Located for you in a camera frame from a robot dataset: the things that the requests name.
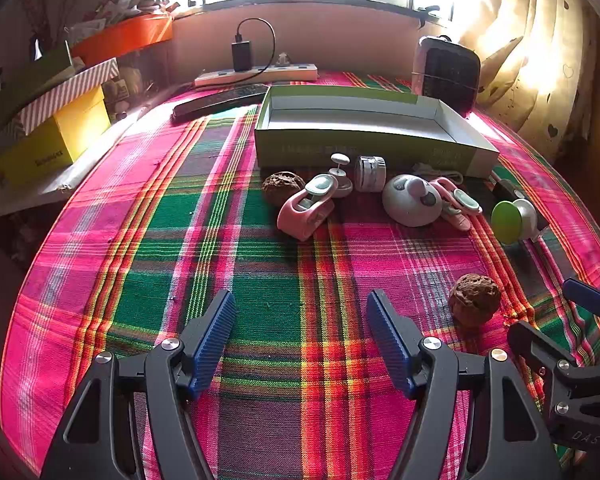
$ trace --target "small black box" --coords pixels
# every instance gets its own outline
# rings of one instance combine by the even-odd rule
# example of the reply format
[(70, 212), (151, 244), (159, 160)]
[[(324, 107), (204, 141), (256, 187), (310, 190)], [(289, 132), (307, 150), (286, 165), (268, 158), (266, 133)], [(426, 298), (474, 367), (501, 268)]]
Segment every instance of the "small black box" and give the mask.
[(231, 56), (234, 58), (234, 70), (236, 72), (246, 72), (253, 68), (251, 60), (251, 42), (239, 41), (231, 44)]

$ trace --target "blue gripper pad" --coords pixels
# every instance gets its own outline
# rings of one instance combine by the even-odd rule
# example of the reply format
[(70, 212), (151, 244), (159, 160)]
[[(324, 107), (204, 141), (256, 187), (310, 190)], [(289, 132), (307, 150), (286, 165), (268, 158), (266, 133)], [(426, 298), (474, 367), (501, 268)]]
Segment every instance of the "blue gripper pad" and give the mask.
[(194, 399), (211, 385), (236, 316), (234, 295), (220, 290), (204, 316), (191, 319), (182, 331), (185, 349), (177, 381), (189, 388)]
[(600, 290), (579, 280), (567, 278), (562, 284), (562, 294), (567, 300), (600, 317)]
[(379, 288), (366, 298), (366, 318), (391, 382), (407, 398), (414, 399), (420, 386), (414, 375), (422, 370), (418, 348), (422, 333), (410, 318), (395, 311)]

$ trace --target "open cardboard box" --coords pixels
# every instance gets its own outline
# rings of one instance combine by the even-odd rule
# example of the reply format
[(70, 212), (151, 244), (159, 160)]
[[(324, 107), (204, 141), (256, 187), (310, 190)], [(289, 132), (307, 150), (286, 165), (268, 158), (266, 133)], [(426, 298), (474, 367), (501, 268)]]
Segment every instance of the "open cardboard box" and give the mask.
[(261, 168), (328, 166), (332, 153), (486, 178), (498, 150), (439, 99), (346, 86), (272, 86), (255, 129)]

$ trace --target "pink nail clipper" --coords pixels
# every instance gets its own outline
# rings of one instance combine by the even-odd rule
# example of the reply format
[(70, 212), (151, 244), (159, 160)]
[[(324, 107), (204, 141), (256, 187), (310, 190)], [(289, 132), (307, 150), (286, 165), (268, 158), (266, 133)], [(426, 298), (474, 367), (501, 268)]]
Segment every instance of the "pink nail clipper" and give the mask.
[(330, 174), (314, 176), (289, 198), (278, 213), (278, 229), (304, 242), (334, 209), (331, 197), (338, 189), (338, 181)]
[(436, 188), (443, 200), (440, 216), (458, 230), (471, 229), (471, 221), (465, 215), (481, 214), (480, 204), (444, 176), (432, 180), (430, 184)]

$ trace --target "yellow box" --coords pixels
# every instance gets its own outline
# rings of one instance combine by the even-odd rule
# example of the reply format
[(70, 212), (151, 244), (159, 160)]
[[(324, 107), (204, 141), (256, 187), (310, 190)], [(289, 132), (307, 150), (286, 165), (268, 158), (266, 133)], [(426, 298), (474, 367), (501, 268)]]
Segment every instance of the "yellow box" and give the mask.
[(97, 86), (60, 108), (0, 156), (0, 171), (13, 187), (30, 184), (70, 166), (109, 128), (102, 88)]

